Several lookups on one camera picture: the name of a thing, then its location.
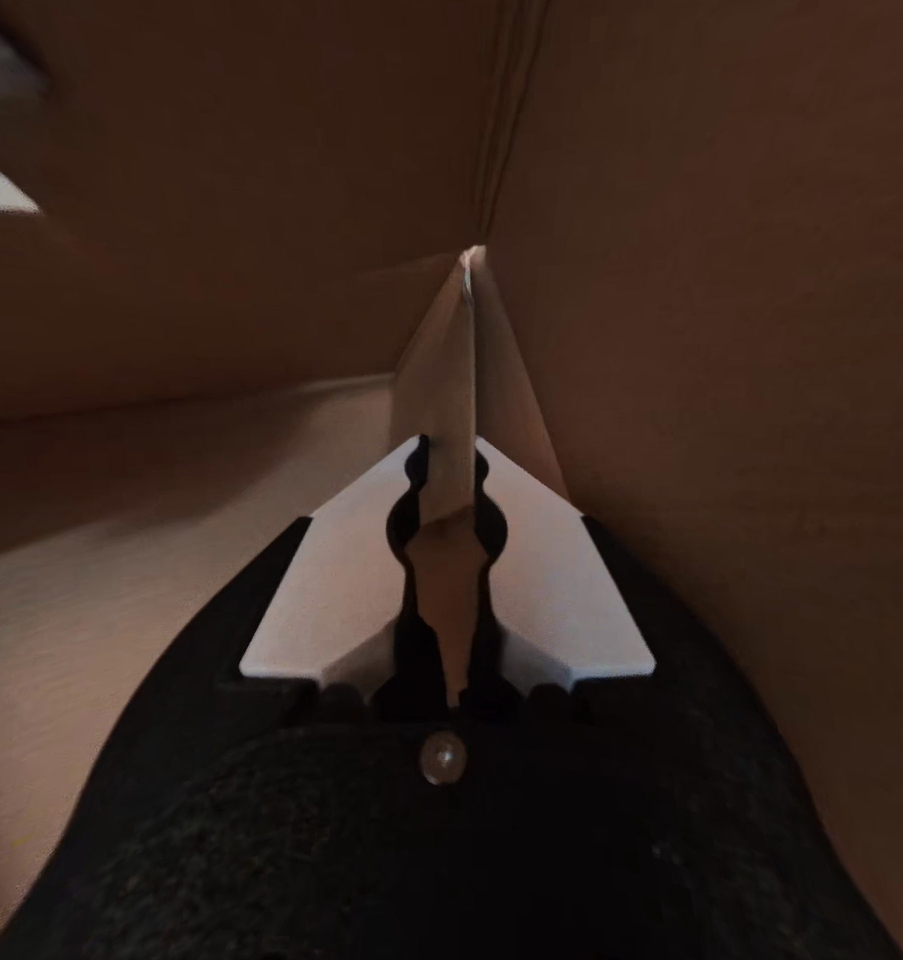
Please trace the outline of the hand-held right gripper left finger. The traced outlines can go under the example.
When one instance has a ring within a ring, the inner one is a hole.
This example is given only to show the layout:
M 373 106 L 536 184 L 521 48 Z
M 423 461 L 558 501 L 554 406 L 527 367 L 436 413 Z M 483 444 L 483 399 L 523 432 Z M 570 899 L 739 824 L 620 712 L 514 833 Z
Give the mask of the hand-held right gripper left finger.
M 431 445 L 412 436 L 311 514 L 239 661 L 247 680 L 354 688 L 381 710 L 445 710 L 435 630 L 408 547 Z

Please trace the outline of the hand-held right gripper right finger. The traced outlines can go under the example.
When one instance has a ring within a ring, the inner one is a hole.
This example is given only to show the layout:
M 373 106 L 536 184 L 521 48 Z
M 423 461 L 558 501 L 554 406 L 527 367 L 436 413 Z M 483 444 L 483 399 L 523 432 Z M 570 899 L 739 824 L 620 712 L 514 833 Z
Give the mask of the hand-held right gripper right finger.
M 487 439 L 475 450 L 485 560 L 461 710 L 515 714 L 540 687 L 650 677 L 655 656 L 585 515 Z

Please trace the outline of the brown cardboard box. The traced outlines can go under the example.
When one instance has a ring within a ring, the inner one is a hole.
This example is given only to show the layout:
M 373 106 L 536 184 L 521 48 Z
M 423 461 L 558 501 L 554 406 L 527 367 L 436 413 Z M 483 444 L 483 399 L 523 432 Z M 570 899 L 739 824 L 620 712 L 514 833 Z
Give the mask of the brown cardboard box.
M 484 245 L 575 505 L 903 951 L 903 2 L 0 1 L 0 927 Z

